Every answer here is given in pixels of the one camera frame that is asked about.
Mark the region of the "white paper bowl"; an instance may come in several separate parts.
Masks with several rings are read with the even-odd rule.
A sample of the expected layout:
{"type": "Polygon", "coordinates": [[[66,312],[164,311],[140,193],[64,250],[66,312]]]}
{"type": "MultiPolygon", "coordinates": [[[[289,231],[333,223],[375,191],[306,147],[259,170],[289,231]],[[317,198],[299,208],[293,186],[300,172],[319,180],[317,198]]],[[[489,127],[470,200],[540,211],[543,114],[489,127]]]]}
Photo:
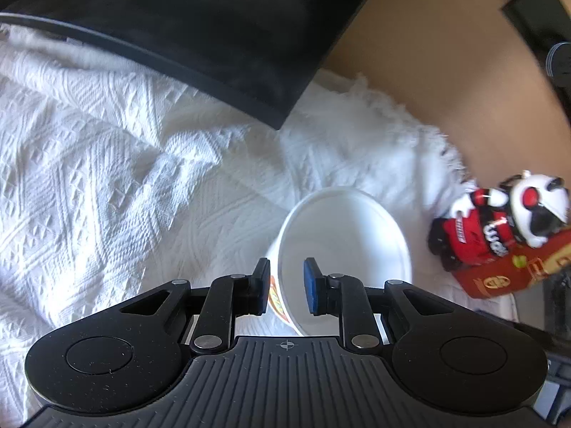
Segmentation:
{"type": "Polygon", "coordinates": [[[310,194],[287,215],[266,253],[271,267],[269,306],[297,335],[334,335],[338,319],[314,317],[306,300],[304,261],[323,274],[348,274],[366,287],[412,281],[405,237],[392,215],[371,195],[348,187],[310,194]]]}

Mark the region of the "red waka bear figurine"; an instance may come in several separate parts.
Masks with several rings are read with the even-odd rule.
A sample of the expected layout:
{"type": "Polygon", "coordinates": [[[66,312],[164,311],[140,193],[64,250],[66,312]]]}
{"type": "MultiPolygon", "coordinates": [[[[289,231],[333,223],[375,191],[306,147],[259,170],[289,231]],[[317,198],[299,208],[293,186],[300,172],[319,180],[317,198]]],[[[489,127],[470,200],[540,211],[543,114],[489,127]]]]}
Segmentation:
{"type": "Polygon", "coordinates": [[[542,248],[567,225],[569,206],[563,178],[525,170],[457,199],[433,220],[428,248],[445,271],[489,264],[516,245],[542,248]]]}

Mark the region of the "white woven tablecloth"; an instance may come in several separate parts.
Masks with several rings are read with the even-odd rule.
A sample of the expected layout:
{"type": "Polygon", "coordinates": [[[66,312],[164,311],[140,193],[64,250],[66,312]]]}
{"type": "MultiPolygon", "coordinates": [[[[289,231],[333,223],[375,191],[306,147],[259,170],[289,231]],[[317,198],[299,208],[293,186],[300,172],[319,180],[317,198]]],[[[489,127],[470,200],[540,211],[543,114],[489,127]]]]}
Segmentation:
{"type": "Polygon", "coordinates": [[[468,187],[445,135],[364,78],[320,72],[280,129],[70,39],[1,28],[1,423],[38,408],[24,376],[44,334],[172,278],[249,272],[321,188],[374,196],[400,225],[414,283],[472,300],[425,234],[468,187]]]}

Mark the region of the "red quail eggs bag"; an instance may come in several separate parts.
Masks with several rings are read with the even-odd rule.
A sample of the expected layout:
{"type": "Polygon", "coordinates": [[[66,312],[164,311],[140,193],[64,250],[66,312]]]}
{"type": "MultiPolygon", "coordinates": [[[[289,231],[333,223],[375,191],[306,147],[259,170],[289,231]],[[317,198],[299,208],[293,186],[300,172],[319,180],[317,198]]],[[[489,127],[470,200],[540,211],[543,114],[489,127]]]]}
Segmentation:
{"type": "Polygon", "coordinates": [[[452,273],[469,297],[490,299],[519,292],[570,267],[569,227],[554,235],[542,248],[516,245],[505,257],[452,273]]]}

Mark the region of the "grey appliance at right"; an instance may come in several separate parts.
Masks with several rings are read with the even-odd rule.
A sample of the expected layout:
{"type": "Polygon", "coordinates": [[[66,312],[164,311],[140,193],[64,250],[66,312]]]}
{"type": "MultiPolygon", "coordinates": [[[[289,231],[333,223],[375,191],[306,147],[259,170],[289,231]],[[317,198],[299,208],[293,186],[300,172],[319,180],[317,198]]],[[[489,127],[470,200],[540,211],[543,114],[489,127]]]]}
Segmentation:
{"type": "Polygon", "coordinates": [[[570,271],[516,294],[512,327],[535,339],[548,358],[548,374],[533,409],[556,427],[570,425],[570,271]]]}

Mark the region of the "black curved monitor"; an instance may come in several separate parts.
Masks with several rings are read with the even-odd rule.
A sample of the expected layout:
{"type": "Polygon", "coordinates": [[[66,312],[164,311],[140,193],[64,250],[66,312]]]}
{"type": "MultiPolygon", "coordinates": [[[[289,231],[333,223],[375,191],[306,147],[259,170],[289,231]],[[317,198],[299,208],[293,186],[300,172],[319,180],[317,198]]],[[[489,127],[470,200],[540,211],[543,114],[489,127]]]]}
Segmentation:
{"type": "Polygon", "coordinates": [[[367,0],[1,0],[1,19],[85,42],[281,128],[367,0]]]}

